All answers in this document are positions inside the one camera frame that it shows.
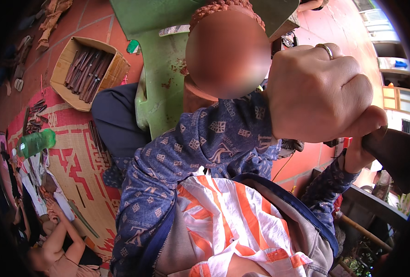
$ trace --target blue patterned sleeve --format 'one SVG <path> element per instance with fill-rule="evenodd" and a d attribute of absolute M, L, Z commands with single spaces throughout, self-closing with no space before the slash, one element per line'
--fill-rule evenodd
<path fill-rule="evenodd" d="M 200 166 L 213 169 L 256 149 L 267 151 L 271 119 L 261 94 L 219 100 L 209 108 L 182 114 L 168 130 L 137 149 L 122 184 L 117 236 L 110 267 L 115 276 L 133 276 L 153 233 L 174 204 L 179 181 Z"/>
<path fill-rule="evenodd" d="M 339 159 L 344 163 L 346 148 L 341 156 L 336 158 L 311 184 L 306 188 L 301 201 L 327 226 L 334 234 L 332 212 L 334 202 L 340 194 L 344 193 L 357 179 L 360 172 L 351 174 L 341 169 Z"/>

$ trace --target sculpture's curly hair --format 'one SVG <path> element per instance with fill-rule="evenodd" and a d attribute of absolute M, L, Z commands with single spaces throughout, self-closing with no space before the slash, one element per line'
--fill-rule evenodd
<path fill-rule="evenodd" d="M 239 5 L 242 6 L 254 14 L 254 18 L 259 23 L 259 25 L 265 30 L 265 23 L 262 21 L 260 16 L 258 16 L 253 11 L 253 5 L 248 0 L 218 0 L 218 1 L 209 1 L 208 5 L 203 6 L 197 9 L 194 14 L 191 16 L 190 21 L 190 32 L 194 29 L 194 27 L 207 15 L 210 15 L 214 12 L 226 11 L 228 6 L 231 5 Z"/>

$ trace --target cardboard box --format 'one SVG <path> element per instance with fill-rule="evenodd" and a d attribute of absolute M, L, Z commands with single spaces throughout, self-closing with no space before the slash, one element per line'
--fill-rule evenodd
<path fill-rule="evenodd" d="M 107 72 L 105 73 L 99 88 L 95 92 L 97 94 L 99 91 L 111 88 L 114 86 L 119 86 L 122 80 L 124 79 L 125 74 L 130 69 L 130 64 L 124 58 L 122 53 L 120 53 L 116 48 L 111 45 L 108 45 L 104 42 L 73 36 L 64 50 L 62 51 L 58 62 L 53 70 L 53 75 L 51 76 L 50 84 L 53 90 L 59 94 L 65 102 L 70 104 L 73 108 L 81 112 L 89 112 L 91 110 L 91 103 L 85 103 L 79 99 L 78 94 L 74 94 L 66 86 L 64 86 L 64 81 L 66 74 L 69 70 L 73 58 L 76 55 L 76 50 L 81 50 L 82 46 L 90 46 L 99 50 L 103 50 L 107 53 L 114 54 L 114 57 L 108 66 Z"/>

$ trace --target white wall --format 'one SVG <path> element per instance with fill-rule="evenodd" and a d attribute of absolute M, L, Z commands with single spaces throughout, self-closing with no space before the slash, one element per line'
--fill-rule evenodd
<path fill-rule="evenodd" d="M 401 131 L 401 120 L 410 120 L 410 114 L 401 113 L 393 110 L 386 110 L 386 116 L 388 117 L 388 128 Z"/>

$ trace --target gold ring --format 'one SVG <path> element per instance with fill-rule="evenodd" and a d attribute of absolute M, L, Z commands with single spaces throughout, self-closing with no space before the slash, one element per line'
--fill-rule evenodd
<path fill-rule="evenodd" d="M 316 45 L 316 47 L 320 47 L 320 48 L 325 49 L 326 52 L 328 53 L 328 56 L 330 56 L 330 61 L 333 60 L 333 53 L 331 52 L 331 49 L 328 46 L 326 46 L 323 43 L 319 43 L 318 45 Z"/>

